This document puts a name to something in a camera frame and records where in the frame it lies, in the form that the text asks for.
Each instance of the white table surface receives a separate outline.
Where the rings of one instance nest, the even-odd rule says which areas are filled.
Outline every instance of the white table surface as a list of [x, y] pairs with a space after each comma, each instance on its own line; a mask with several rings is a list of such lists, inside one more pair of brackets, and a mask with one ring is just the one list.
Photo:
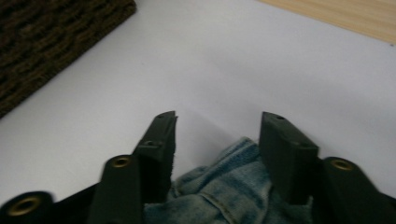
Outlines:
[[258, 139], [269, 111], [321, 146], [321, 158], [356, 162], [396, 196], [395, 47], [254, 0], [137, 4], [0, 120], [0, 203], [90, 186], [169, 110], [179, 115], [173, 178], [242, 136]]

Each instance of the screw hole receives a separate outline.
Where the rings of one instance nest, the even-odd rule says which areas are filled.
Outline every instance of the screw hole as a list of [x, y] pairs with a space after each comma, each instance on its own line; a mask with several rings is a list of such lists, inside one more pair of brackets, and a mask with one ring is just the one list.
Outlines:
[[351, 171], [353, 169], [353, 166], [347, 161], [334, 160], [332, 161], [332, 165], [337, 169], [345, 171]]
[[113, 161], [113, 166], [116, 168], [121, 168], [127, 166], [130, 162], [130, 159], [127, 157], [119, 157]]
[[153, 141], [146, 141], [145, 145], [146, 146], [154, 146], [154, 142]]
[[28, 197], [12, 205], [8, 210], [8, 214], [12, 217], [22, 216], [34, 211], [40, 204], [40, 198], [36, 196]]

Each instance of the wicker basket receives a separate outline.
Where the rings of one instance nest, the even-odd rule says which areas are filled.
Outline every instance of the wicker basket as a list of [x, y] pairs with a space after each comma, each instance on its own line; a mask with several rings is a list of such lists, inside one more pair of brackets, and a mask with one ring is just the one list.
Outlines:
[[135, 10], [134, 0], [0, 0], [0, 118]]

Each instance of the crumpled denim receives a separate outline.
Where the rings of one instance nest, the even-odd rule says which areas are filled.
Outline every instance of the crumpled denim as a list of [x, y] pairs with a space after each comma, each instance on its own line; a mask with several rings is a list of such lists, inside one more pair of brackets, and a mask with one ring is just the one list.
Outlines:
[[310, 205], [283, 203], [259, 148], [242, 138], [216, 161], [173, 182], [165, 203], [146, 204], [145, 223], [312, 223]]

